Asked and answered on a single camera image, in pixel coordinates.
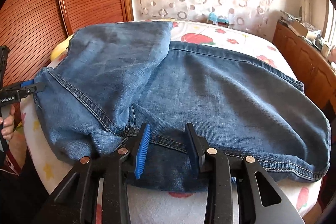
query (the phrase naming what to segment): cardboard box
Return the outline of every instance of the cardboard box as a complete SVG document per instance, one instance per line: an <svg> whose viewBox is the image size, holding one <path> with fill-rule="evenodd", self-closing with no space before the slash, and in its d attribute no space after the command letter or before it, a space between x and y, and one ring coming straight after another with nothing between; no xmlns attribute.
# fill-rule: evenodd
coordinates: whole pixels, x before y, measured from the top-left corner
<svg viewBox="0 0 336 224"><path fill-rule="evenodd" d="M316 39L316 35L313 35L311 31L309 31L305 26L303 26L297 20L293 20L290 22L290 25L303 37L307 38L310 41Z"/></svg>

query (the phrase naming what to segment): jeans seam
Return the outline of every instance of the jeans seam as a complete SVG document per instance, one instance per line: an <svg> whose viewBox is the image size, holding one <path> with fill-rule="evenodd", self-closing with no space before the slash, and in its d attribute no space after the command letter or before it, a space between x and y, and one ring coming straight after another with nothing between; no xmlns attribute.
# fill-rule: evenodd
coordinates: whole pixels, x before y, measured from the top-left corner
<svg viewBox="0 0 336 224"><path fill-rule="evenodd" d="M278 162L278 161L267 161L267 160L258 160L258 161L261 161L261 162L269 162L269 163L272 163L272 164L283 164L283 162ZM289 165L294 165L294 166L296 166L296 167L298 167L298 168L300 168L300 169L302 169L302 170L305 170L305 171L307 171L307 172L309 172L309 173L315 174L314 172L309 171L309 170L307 170L307 169L305 169L305 168L302 168L302 167L300 167L299 165L292 164L292 163L287 163L287 164L289 164Z"/></svg>
<svg viewBox="0 0 336 224"><path fill-rule="evenodd" d="M131 104L131 107L132 107L132 111L133 111L133 118L134 118L134 126L133 126L133 134L134 134L134 131L135 131L135 126L136 126L136 120L135 120L135 113L134 113L133 104Z"/></svg>
<svg viewBox="0 0 336 224"><path fill-rule="evenodd" d="M122 147L124 144L125 144L125 142L128 140L128 136L126 136L121 142L120 142L120 144L118 145L118 147L115 149L115 151L116 150L118 150L120 147Z"/></svg>
<svg viewBox="0 0 336 224"><path fill-rule="evenodd" d="M129 130L129 120L130 120L130 118L129 118L129 113L128 113L128 122L127 122L127 126L125 128L125 135L126 135L126 132Z"/></svg>
<svg viewBox="0 0 336 224"><path fill-rule="evenodd" d="M113 133L109 128L108 128L108 126L101 120L101 118L100 117L98 117L98 115L87 105L87 103L85 103L83 100L81 100L80 98L78 98L78 96L73 92L73 91L71 91L70 89L68 89L65 85L63 85L61 82L65 82L66 84L68 84L69 86L71 86L73 89L75 89L78 93L80 93L82 96L84 96L85 98L87 98L95 107L97 107L102 113L103 113L103 115L107 118L107 120L111 123L111 124L113 124L116 128L118 128L119 130L122 130L121 128L119 128L117 125L115 125L110 119L109 119L109 117L107 117L107 115L103 112L103 110L102 109L100 109L100 107L98 107L94 102L92 102L91 100L90 100L90 98L88 98L85 94L83 94L82 92L80 92L79 90L77 90L75 87L73 87L70 83L68 83L67 81L65 81L61 76L59 76L57 73L55 73L55 75L57 76L57 77L59 77L60 78L60 81L57 79L57 77L56 76L54 76L50 71L49 71L49 69L48 69L48 72L49 72L49 74L58 82L58 83L60 83L66 90L68 90L73 96L75 96L76 98L77 98L77 100L79 100L83 105L85 105L86 106L86 108L98 119L98 121L100 121L100 123L104 126L104 128L107 130L107 131L109 131L109 132L111 132L111 133Z"/></svg>
<svg viewBox="0 0 336 224"><path fill-rule="evenodd" d="M170 142L173 142L173 143L177 143L177 144L180 144L180 145L185 146L183 143L179 143L179 142L173 141L173 140L171 140L171 139L169 139L169 138L165 138L165 137L162 137L162 136L159 136L159 135L154 135L154 136L155 136L155 137L162 138L162 139L165 139L165 140L170 141Z"/></svg>
<svg viewBox="0 0 336 224"><path fill-rule="evenodd" d="M165 148L170 148L170 149L173 149L173 150L176 150L176 151L179 151L179 152L182 152L184 154L187 154L188 152L184 149L180 149L180 148L177 148L177 147L174 147L174 146L171 146L171 145L168 145L168 144L165 144L165 143L162 143L160 141L154 141L154 140L150 140L150 143L153 143L153 144L157 144L157 145L161 145Z"/></svg>
<svg viewBox="0 0 336 224"><path fill-rule="evenodd" d="M206 55L206 56L210 56L210 57L217 57L217 58L222 58L222 59L226 59L226 60L233 60L233 61L237 61L237 62L245 62L245 63L249 63L249 64L252 64L254 66L257 66L256 64L254 63L251 63L249 61L246 61L246 60L236 60L236 59L232 59L232 58L227 58L227 57L222 57L222 56L217 56L217 55L210 55L210 54L205 54L205 53L202 53L202 52L194 52L194 51L190 51L190 50L184 50L184 49L180 49L180 48L169 48L170 50L175 50L175 51L182 51L182 52L191 52L191 53L195 53L195 54L201 54L201 55ZM265 63L266 66L268 66L270 69L274 69L272 66L268 65ZM294 81L291 81L291 80L288 80L288 79L284 79L292 84L295 84L295 85L298 85L301 87L301 84L299 81L297 82L294 82Z"/></svg>
<svg viewBox="0 0 336 224"><path fill-rule="evenodd" d="M240 159L243 159L243 158L244 158L244 157L242 157L242 156L231 155L231 154L229 154L229 153L224 153L224 154L227 155L227 156L236 157L236 158L240 158ZM257 159L257 161L259 161L259 162L277 163L277 164L294 165L294 166L296 166L296 167L298 167L298 168L300 168L300 169L303 169L303 170L305 170L305 171L311 173L311 174L313 175L313 177L320 177L320 175L325 175L325 173L326 173L326 172L313 173L313 172L311 172L311 171L309 171L309 170L307 170L307 169L305 169L305 168L302 168L302 167L300 167L300 166L298 166L298 165L296 165L296 164L292 164L292 163L290 163L290 162L276 162L276 161L266 161L266 160L258 160L258 159ZM288 171L288 170L291 170L291 171L293 171L293 172L299 174L300 176L304 176L304 177L307 177L307 178L312 178L312 177L306 176L306 175L304 175L304 174L301 174L301 173L299 173L297 170L292 169L292 168L268 168L268 167L263 167L263 168L266 169L266 170L278 170L278 171L281 171L281 170L282 170L282 171L286 171L286 170Z"/></svg>

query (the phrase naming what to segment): window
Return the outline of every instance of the window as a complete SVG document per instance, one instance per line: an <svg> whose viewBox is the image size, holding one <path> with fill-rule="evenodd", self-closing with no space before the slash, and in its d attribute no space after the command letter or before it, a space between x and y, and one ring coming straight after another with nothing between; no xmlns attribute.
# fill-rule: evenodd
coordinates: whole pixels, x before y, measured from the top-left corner
<svg viewBox="0 0 336 224"><path fill-rule="evenodd" d="M336 10L329 1L329 12L328 12L328 21L327 21L327 26L325 29L325 35L324 35L324 40L329 46L335 46L336 45Z"/></svg>

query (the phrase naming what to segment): bed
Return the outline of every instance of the bed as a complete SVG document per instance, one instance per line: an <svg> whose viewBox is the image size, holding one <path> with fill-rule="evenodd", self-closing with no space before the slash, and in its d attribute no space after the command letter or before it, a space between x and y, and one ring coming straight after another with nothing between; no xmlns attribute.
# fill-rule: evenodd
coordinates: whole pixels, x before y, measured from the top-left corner
<svg viewBox="0 0 336 224"><path fill-rule="evenodd" d="M296 79L278 49L270 42L244 32L235 31L204 23L174 21L171 31L172 41L182 41L226 48L258 58ZM60 54L49 65L55 67L64 57ZM27 145L45 188L51 193L71 166L59 161L40 127L31 96L21 102L21 117ZM304 216L316 203L321 181L299 183L291 180L278 182L293 206ZM233 188L234 221L238 223L238 207ZM207 193L180 194L154 191L128 186L128 200L132 223L203 223Z"/></svg>

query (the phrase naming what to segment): blue gripper pad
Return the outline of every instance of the blue gripper pad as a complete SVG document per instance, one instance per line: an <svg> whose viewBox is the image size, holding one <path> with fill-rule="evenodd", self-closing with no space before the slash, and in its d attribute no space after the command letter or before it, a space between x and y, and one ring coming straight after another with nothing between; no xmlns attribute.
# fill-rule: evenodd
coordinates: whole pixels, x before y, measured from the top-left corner
<svg viewBox="0 0 336 224"><path fill-rule="evenodd" d="M142 131L143 131L143 134L142 134L141 142L140 142L138 153L136 155L136 160L135 160L134 174L135 174L136 179L140 179L140 176L143 173L145 162L146 162L149 141L151 139L151 129L149 127L149 124L143 123L141 125L141 128L138 134L141 134Z"/></svg>

